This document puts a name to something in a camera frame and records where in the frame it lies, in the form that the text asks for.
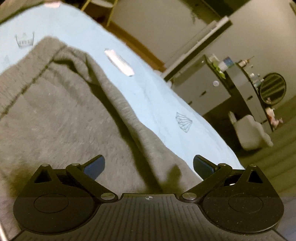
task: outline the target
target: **mattress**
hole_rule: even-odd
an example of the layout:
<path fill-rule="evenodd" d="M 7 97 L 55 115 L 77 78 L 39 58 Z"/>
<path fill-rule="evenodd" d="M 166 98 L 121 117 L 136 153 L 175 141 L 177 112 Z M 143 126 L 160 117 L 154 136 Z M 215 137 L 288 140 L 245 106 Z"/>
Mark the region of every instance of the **mattress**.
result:
<path fill-rule="evenodd" d="M 22 59 L 45 36 L 89 53 L 126 98 L 138 119 L 193 170 L 193 157 L 244 169 L 211 125 L 179 98 L 139 56 L 113 34 L 67 4 L 39 5 L 0 25 L 0 73 Z M 114 50 L 133 69 L 129 77 L 105 55 Z"/>

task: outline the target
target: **triangular cutout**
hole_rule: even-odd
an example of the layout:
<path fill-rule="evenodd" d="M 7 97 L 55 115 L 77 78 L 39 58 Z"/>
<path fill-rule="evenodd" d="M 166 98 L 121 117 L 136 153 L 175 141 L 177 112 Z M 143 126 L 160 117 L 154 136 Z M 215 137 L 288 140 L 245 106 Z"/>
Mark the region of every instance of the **triangular cutout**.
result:
<path fill-rule="evenodd" d="M 39 176 L 36 178 L 34 183 L 45 183 L 49 182 L 52 179 L 50 178 L 48 172 L 46 170 L 42 170 Z"/>
<path fill-rule="evenodd" d="M 250 183 L 263 183 L 261 178 L 258 176 L 257 172 L 252 171 L 250 174 L 250 177 L 248 179 L 248 182 Z"/>

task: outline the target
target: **metal screw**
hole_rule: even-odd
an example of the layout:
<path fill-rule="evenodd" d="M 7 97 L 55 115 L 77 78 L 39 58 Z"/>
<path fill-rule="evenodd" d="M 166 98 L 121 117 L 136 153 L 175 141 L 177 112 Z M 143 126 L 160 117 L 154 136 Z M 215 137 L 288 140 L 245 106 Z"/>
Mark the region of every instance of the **metal screw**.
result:
<path fill-rule="evenodd" d="M 194 200 L 196 199 L 196 194 L 192 192 L 186 192 L 182 194 L 182 197 L 186 200 Z"/>
<path fill-rule="evenodd" d="M 101 195 L 101 198 L 104 200 L 112 200 L 113 198 L 115 198 L 115 195 L 113 193 L 106 192 Z"/>

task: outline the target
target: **white round sticker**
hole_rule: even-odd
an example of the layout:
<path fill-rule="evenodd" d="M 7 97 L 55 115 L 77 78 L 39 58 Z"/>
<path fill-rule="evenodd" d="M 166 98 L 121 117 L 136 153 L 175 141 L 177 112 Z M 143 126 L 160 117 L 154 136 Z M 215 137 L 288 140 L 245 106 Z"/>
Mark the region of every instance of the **white round sticker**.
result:
<path fill-rule="evenodd" d="M 219 81 L 216 81 L 216 80 L 215 80 L 215 81 L 213 82 L 213 86 L 215 86 L 215 87 L 218 87 L 219 84 L 220 84 Z"/>

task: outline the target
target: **round mirror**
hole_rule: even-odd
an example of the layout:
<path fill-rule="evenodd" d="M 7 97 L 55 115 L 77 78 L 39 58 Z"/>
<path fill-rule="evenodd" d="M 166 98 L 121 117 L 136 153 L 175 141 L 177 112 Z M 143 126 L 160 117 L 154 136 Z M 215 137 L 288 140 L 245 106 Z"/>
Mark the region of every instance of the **round mirror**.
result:
<path fill-rule="evenodd" d="M 268 105 L 279 103 L 286 94 L 286 81 L 278 73 L 270 73 L 263 79 L 259 90 L 261 99 Z"/>

